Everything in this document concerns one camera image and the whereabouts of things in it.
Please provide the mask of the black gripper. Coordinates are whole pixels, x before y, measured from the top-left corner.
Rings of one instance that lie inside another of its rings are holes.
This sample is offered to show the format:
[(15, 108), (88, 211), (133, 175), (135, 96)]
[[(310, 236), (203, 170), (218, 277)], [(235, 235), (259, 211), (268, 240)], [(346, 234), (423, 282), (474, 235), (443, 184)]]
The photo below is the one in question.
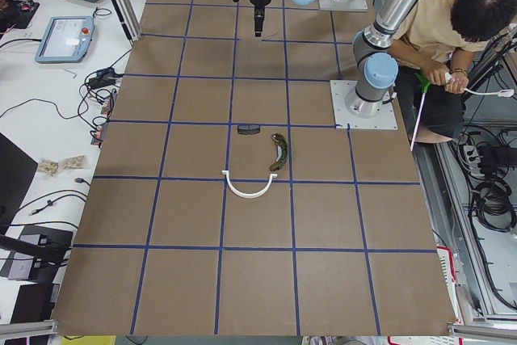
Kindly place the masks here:
[(263, 33), (265, 8), (270, 4), (271, 0), (250, 0), (250, 2), (254, 5), (254, 36), (261, 37)]

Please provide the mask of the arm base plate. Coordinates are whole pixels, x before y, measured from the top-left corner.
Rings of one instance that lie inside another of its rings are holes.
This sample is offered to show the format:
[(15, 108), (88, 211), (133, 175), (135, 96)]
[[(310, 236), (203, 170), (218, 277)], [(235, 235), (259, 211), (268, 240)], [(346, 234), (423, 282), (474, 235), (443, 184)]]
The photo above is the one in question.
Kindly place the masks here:
[(367, 102), (355, 90), (357, 81), (331, 80), (331, 98), (336, 129), (398, 130), (389, 89), (381, 100)]
[(318, 0), (321, 11), (366, 12), (367, 0)]

